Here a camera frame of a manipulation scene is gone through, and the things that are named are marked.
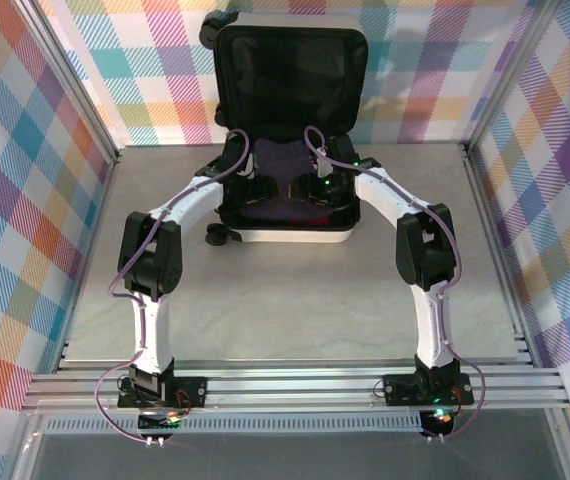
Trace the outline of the aluminium side rail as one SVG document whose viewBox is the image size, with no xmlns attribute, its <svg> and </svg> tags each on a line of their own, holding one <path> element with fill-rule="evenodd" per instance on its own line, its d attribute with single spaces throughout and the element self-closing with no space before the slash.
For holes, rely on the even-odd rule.
<svg viewBox="0 0 570 480">
<path fill-rule="evenodd" d="M 462 162 L 470 184 L 480 222 L 489 247 L 490 256 L 500 286 L 504 303 L 512 325 L 514 342 L 516 343 L 517 356 L 508 364 L 522 364 L 528 368 L 538 368 L 539 358 L 536 347 L 532 345 L 529 330 L 525 321 L 523 307 L 518 298 L 515 284 L 511 278 L 506 257 L 502 251 L 501 240 L 494 223 L 489 198 L 482 185 L 479 163 L 474 150 L 468 143 L 458 145 Z"/>
<path fill-rule="evenodd" d="M 110 196 L 113 190 L 113 185 L 115 182 L 115 177 L 117 174 L 118 166 L 121 162 L 122 151 L 117 151 L 116 156 L 112 159 L 110 166 L 107 170 L 107 175 L 104 184 L 103 194 L 100 203 L 96 210 L 96 216 L 91 230 L 91 236 L 89 237 L 88 250 L 86 255 L 79 264 L 80 274 L 78 279 L 74 283 L 73 295 L 70 298 L 69 309 L 66 313 L 65 319 L 62 323 L 57 342 L 55 344 L 55 350 L 53 358 L 47 367 L 47 373 L 56 374 L 59 369 L 59 364 L 63 357 L 65 356 L 66 349 L 69 345 L 71 338 L 71 331 L 73 330 L 76 311 L 80 304 L 83 290 L 87 282 L 89 271 L 91 268 L 92 258 L 95 251 L 95 245 L 100 235 L 100 230 L 102 227 L 104 212 L 109 204 Z"/>
</svg>

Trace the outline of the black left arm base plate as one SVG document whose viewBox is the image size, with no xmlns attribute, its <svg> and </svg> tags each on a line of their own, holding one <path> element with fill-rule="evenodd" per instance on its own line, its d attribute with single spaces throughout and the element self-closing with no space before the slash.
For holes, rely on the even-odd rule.
<svg viewBox="0 0 570 480">
<path fill-rule="evenodd" d="M 116 384 L 119 408 L 203 408 L 207 395 L 205 377 L 175 377 L 161 383 L 160 391 L 135 386 L 127 376 Z"/>
</svg>

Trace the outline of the dark navy garment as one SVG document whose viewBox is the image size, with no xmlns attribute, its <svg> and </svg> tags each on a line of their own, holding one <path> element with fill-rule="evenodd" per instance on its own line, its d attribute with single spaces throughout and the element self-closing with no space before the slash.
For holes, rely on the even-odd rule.
<svg viewBox="0 0 570 480">
<path fill-rule="evenodd" d="M 257 140 L 252 151 L 253 172 L 248 202 L 240 212 L 258 223 L 324 225 L 333 213 L 320 206 L 289 196 L 290 186 L 301 176 L 315 174 L 310 153 L 301 141 L 276 143 Z"/>
</svg>

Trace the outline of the aluminium upright post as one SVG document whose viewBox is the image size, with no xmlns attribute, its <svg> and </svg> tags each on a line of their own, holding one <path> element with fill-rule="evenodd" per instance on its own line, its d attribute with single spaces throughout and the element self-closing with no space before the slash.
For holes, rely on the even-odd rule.
<svg viewBox="0 0 570 480">
<path fill-rule="evenodd" d="M 112 165 L 117 164 L 120 150 L 109 134 L 38 0 L 13 0 L 13 2 L 80 117 L 86 122 L 99 149 Z"/>
<path fill-rule="evenodd" d="M 562 0 L 513 0 L 489 57 L 488 78 L 462 133 L 460 149 L 472 158 L 520 79 Z"/>
</svg>

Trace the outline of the white hard-shell suitcase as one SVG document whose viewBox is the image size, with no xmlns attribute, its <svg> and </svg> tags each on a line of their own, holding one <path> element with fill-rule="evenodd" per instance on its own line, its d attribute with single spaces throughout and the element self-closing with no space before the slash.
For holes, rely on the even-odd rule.
<svg viewBox="0 0 570 480">
<path fill-rule="evenodd" d="M 250 151 L 257 140 L 291 143 L 349 137 L 366 73 L 368 43 L 358 19 L 346 15 L 302 15 L 213 11 L 199 32 L 212 51 L 219 103 L 215 122 L 244 131 Z M 307 147 L 310 159 L 315 155 Z M 245 205 L 217 209 L 221 222 L 209 225 L 206 240 L 245 242 L 341 242 L 360 219 L 360 201 L 331 208 L 329 223 L 258 223 L 240 212 Z"/>
</svg>

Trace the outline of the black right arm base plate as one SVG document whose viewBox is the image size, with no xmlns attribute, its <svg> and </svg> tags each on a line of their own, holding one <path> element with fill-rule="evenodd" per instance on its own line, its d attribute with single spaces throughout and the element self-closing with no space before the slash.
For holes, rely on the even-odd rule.
<svg viewBox="0 0 570 480">
<path fill-rule="evenodd" d="M 464 373 L 436 387 L 426 387 L 416 374 L 389 374 L 383 377 L 383 393 L 387 406 L 468 406 L 475 402 L 470 378 Z"/>
</svg>

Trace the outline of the aluminium cross rail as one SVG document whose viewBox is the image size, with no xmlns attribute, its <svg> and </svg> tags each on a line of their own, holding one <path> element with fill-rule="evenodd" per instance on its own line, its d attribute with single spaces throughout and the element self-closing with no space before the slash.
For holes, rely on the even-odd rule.
<svg viewBox="0 0 570 480">
<path fill-rule="evenodd" d="M 99 361 L 62 361 L 56 374 L 33 377 L 22 412 L 88 411 L 101 403 L 114 411 L 122 370 Z M 555 368 L 490 362 L 464 367 L 474 396 L 487 409 L 567 408 L 569 395 Z M 382 378 L 411 374 L 411 362 L 181 361 L 178 377 L 205 377 L 207 412 L 383 411 Z"/>
</svg>

